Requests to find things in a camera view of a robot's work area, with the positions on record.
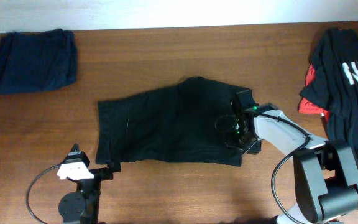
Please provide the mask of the black shorts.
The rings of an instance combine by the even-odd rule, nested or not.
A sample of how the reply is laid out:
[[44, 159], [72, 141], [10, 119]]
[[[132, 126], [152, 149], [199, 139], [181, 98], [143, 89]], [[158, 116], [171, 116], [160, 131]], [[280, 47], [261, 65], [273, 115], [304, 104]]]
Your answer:
[[234, 120], [230, 100], [255, 101], [249, 88], [203, 77], [121, 100], [98, 102], [97, 164], [147, 159], [240, 166], [242, 155], [227, 146]]

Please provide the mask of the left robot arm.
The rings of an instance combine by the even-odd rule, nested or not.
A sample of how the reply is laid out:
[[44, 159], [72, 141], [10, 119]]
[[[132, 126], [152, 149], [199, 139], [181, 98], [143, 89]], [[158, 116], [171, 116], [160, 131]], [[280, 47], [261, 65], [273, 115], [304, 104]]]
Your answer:
[[98, 222], [101, 183], [112, 180], [121, 171], [121, 165], [110, 163], [106, 167], [89, 169], [90, 160], [75, 143], [64, 158], [57, 175], [61, 180], [76, 184], [74, 192], [60, 200], [58, 212], [64, 224], [92, 224]]

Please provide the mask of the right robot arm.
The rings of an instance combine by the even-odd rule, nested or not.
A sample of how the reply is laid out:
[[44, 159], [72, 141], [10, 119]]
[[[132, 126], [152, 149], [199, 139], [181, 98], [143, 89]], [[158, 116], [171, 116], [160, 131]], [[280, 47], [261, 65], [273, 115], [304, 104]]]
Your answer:
[[296, 204], [274, 223], [336, 223], [337, 218], [358, 210], [358, 168], [352, 148], [344, 141], [316, 136], [288, 119], [275, 105], [258, 105], [252, 90], [234, 94], [230, 100], [234, 124], [227, 145], [241, 154], [256, 155], [262, 141], [284, 154], [273, 170], [270, 186], [275, 201], [279, 169], [292, 161]]

